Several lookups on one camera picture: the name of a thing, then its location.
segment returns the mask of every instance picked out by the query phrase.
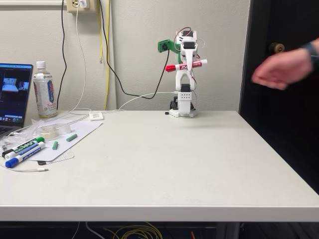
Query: white paper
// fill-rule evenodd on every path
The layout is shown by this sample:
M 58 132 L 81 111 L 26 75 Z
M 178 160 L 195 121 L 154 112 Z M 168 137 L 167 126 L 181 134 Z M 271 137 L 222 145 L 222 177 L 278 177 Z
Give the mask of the white paper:
M 56 123 L 69 123 L 70 120 L 63 120 L 63 119 L 57 119 L 51 122 L 43 123 L 42 126 L 52 125 Z M 91 122 L 91 121 L 79 121 L 76 123 L 71 124 L 71 133 L 65 134 L 57 139 L 54 140 L 46 140 L 45 141 L 45 148 L 42 149 L 39 153 L 35 154 L 34 156 L 28 158 L 27 160 L 31 161 L 51 161 L 58 157 L 60 154 L 67 151 L 70 147 L 75 145 L 77 142 L 79 142 L 81 139 L 83 139 L 85 136 L 87 136 L 89 133 L 97 129 L 102 123 L 101 122 Z M 74 140 L 67 142 L 67 137 L 77 134 L 77 138 Z M 52 146 L 55 141 L 58 141 L 58 149 L 53 150 Z

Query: door knob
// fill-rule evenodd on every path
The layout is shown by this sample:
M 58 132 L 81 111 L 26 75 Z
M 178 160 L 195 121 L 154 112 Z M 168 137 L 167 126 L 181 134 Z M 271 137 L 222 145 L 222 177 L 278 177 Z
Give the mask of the door knob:
M 285 46 L 281 43 L 274 42 L 270 45 L 269 50 L 272 54 L 277 54 L 285 51 Z

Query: black door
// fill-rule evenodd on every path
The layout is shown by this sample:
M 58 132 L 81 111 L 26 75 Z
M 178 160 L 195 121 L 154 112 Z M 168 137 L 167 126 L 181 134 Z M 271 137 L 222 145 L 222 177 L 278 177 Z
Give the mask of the black door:
M 285 91 L 251 82 L 272 43 L 296 49 L 319 37 L 319 0 L 252 0 L 241 116 L 319 193 L 319 71 Z

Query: green eraser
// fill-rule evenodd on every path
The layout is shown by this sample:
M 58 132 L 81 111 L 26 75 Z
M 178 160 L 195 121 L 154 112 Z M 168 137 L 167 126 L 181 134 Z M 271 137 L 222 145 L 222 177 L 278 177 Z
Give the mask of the green eraser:
M 77 136 L 78 136 L 78 135 L 75 133 L 75 134 L 71 135 L 70 137 L 68 137 L 68 138 L 66 139 L 66 141 L 70 142 L 71 140 L 74 140 Z
M 56 150 L 57 148 L 58 148 L 58 141 L 55 141 L 55 142 L 53 143 L 52 149 L 53 149 L 53 150 Z

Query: wall trim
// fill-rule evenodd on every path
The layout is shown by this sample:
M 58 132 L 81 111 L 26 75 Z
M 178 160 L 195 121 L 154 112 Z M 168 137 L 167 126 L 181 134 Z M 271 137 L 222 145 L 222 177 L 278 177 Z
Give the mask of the wall trim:
M 0 0 L 5 6 L 60 6 L 60 0 Z

